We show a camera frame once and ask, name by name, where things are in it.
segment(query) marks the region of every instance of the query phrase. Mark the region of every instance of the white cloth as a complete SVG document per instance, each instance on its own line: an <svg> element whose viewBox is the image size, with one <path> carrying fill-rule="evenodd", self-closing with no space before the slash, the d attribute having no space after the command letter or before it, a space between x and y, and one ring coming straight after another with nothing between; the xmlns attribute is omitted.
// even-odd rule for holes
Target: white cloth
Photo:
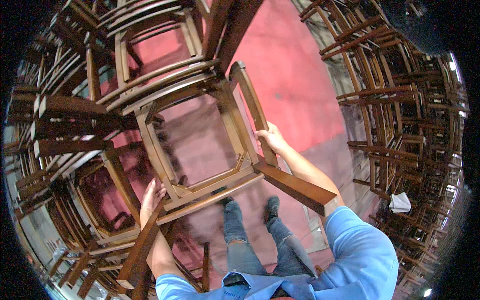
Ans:
<svg viewBox="0 0 480 300"><path fill-rule="evenodd" d="M392 201L388 207L390 207L394 213L406 213L412 208L407 193L403 192L399 195L392 194L391 197Z"/></svg>

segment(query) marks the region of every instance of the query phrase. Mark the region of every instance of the shoe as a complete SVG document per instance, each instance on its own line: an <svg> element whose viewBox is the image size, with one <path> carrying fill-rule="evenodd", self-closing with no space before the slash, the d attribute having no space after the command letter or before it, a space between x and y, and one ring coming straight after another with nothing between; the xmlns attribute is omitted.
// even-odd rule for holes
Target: shoe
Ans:
<svg viewBox="0 0 480 300"><path fill-rule="evenodd" d="M218 194L220 192L223 192L227 189L227 186L222 186L221 188L219 189L216 189L212 192L212 196L215 195L215 194ZM230 196L228 197L225 197L223 198L222 200L220 200L220 203L222 204L223 208L225 208L225 206L227 206L228 203L230 203L231 201L233 201L234 199Z"/></svg>
<svg viewBox="0 0 480 300"><path fill-rule="evenodd" d="M264 224L267 224L272 218L278 217L278 209L280 207L280 199L277 196L268 198L264 212Z"/></svg>

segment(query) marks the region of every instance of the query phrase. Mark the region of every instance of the wooden chair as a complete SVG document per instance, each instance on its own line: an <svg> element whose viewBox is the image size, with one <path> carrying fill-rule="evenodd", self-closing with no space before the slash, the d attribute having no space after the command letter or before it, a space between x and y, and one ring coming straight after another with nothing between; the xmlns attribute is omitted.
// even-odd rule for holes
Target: wooden chair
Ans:
<svg viewBox="0 0 480 300"><path fill-rule="evenodd" d="M243 102L238 103L235 101L231 86L239 84L244 100L255 120L256 129L267 128L265 117L250 79L245 72L243 63L234 63L229 77L230 81L222 77L216 77L216 80L211 81L209 84L204 81L205 88L202 88L200 91L193 89L188 91L188 93L172 93L150 103L141 102L142 106L138 105L135 111L148 156L157 176L162 180L167 189L168 198L162 201L162 204L154 211L145 228L140 232L135 242L135 252L129 255L127 262L124 264L128 268L123 268L120 271L117 280L125 288L133 288L138 284L139 271L130 266L138 265L145 260L153 239L158 232L158 225L165 224L211 205L232 192L261 179L266 179L319 214L326 214L334 209L334 206L331 206L335 202L334 194L277 169L276 156L265 141L262 141L265 158L256 153L238 108L238 105L242 105ZM170 107L175 103L182 102L184 99L196 96L198 92L210 92L210 95L217 99L223 122L238 159L234 168L186 186L177 181L178 179L176 179L168 163L168 158L163 153L161 147L156 146L158 145L158 140L152 121L155 120L154 115L161 112L165 107ZM234 183L236 185L232 188L200 200L195 204L188 205L192 200L207 195L222 186L230 186ZM183 208L169 213L169 211L182 205L184 206Z"/></svg>

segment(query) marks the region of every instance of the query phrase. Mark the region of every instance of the blue t-shirt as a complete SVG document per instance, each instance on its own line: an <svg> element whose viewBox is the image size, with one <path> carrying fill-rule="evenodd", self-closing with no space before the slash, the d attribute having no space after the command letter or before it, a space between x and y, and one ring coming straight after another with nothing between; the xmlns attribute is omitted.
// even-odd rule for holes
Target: blue t-shirt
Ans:
<svg viewBox="0 0 480 300"><path fill-rule="evenodd" d="M337 208L327 219L325 232L335 262L318 278L241 273L247 285L222 287L198 293L185 279L164 274L156 280L160 300L266 300L278 287L299 300L391 299L396 285L398 260L388 237L363 222L348 207Z"/></svg>

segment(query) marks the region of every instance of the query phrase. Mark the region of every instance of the ripped jeans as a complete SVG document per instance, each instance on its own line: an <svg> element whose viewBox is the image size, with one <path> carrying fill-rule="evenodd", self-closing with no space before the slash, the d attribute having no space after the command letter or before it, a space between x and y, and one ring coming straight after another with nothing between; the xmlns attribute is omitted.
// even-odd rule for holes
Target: ripped jeans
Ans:
<svg viewBox="0 0 480 300"><path fill-rule="evenodd" d="M312 261L279 217L267 223L267 230L272 234L277 249L277 266L272 276L291 276L306 274L316 277ZM242 213L236 201L227 204L224 210L224 234L227 243L228 271L250 275L267 275L267 271L258 260L248 242L247 233L242 223Z"/></svg>

